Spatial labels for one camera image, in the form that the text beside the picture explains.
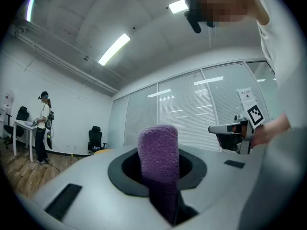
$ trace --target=person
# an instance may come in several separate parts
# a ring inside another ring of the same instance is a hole
[[[195,3],[196,13],[201,13],[201,21],[206,22],[209,27],[228,25],[245,17],[257,21],[262,50],[275,72],[279,87],[278,97],[284,113],[255,130],[252,146],[268,143],[290,127],[306,127],[306,42],[295,18],[283,2],[195,0]],[[242,136],[245,134],[246,127],[242,127]]]
[[[46,132],[46,121],[50,114],[51,109],[51,101],[49,99],[49,95],[46,91],[42,92],[40,97],[38,99],[41,99],[44,103],[43,109],[41,111],[40,117],[37,119],[37,130],[35,135],[35,150],[37,154],[37,163],[44,164],[46,163],[45,160],[48,159],[44,138],[45,138],[45,132]]]

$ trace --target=ceiling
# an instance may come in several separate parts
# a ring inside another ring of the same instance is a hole
[[[168,9],[176,1],[35,0],[31,23],[56,36],[37,38],[44,47],[118,90],[135,72],[146,74],[209,48],[260,45],[257,24],[249,19],[211,29],[210,44],[206,25],[196,34],[183,12]],[[123,33],[131,40],[104,67],[98,64]]]

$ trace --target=table leg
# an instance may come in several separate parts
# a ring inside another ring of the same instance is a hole
[[[32,136],[33,136],[33,132],[32,130],[30,130],[30,161],[33,162],[33,151],[32,151]]]
[[[29,130],[26,129],[26,142],[25,142],[25,148],[28,148],[29,145]]]
[[[14,153],[14,156],[17,156],[17,151],[16,151],[16,128],[17,128],[17,125],[16,125],[16,123],[14,123],[14,131],[13,131],[13,153]]]

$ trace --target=black pants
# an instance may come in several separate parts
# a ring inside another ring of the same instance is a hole
[[[44,144],[46,129],[37,128],[35,135],[35,150],[37,154],[37,160],[42,162],[45,158],[47,158],[47,153]]]

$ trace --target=chair backrest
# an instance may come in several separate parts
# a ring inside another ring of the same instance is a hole
[[[101,147],[101,137],[100,127],[93,126],[92,130],[88,132],[90,143],[92,147]]]
[[[16,119],[17,120],[22,120],[22,121],[26,121],[29,117],[29,113],[27,112],[27,109],[26,107],[22,106],[21,108],[19,108],[19,111],[18,111],[18,114],[17,114],[17,117]],[[17,126],[17,129],[16,129],[16,136],[20,137],[20,136],[23,136],[24,135],[24,129],[20,126]]]

